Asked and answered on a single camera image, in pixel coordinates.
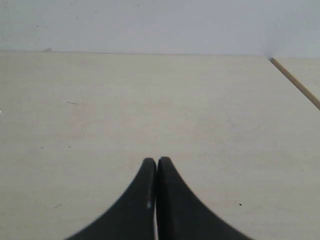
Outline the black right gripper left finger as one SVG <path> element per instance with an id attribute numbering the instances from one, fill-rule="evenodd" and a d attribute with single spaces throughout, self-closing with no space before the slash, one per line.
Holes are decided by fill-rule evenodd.
<path id="1" fill-rule="evenodd" d="M 145 158 L 125 192 L 70 240 L 154 240 L 157 166 Z"/>

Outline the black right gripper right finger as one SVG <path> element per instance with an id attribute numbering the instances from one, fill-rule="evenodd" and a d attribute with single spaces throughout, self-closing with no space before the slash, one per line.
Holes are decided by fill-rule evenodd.
<path id="1" fill-rule="evenodd" d="M 206 207 L 167 156 L 158 161 L 156 218 L 160 240 L 250 239 Z"/>

